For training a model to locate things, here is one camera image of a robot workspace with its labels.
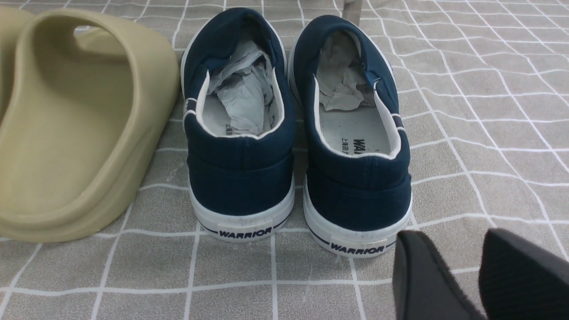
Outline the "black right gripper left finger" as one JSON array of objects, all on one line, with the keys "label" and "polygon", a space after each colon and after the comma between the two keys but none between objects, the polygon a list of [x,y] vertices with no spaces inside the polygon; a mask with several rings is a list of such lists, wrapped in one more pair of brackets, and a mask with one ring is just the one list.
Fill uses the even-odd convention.
[{"label": "black right gripper left finger", "polygon": [[393,267],[397,320],[484,320],[456,282],[434,243],[420,231],[400,231]]}]

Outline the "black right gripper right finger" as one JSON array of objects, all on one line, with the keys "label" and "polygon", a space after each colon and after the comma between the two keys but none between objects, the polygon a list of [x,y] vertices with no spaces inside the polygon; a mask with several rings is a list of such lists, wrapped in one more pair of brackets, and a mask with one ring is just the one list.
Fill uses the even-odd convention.
[{"label": "black right gripper right finger", "polygon": [[506,229],[487,231],[478,286],[490,320],[566,320],[569,264]]}]

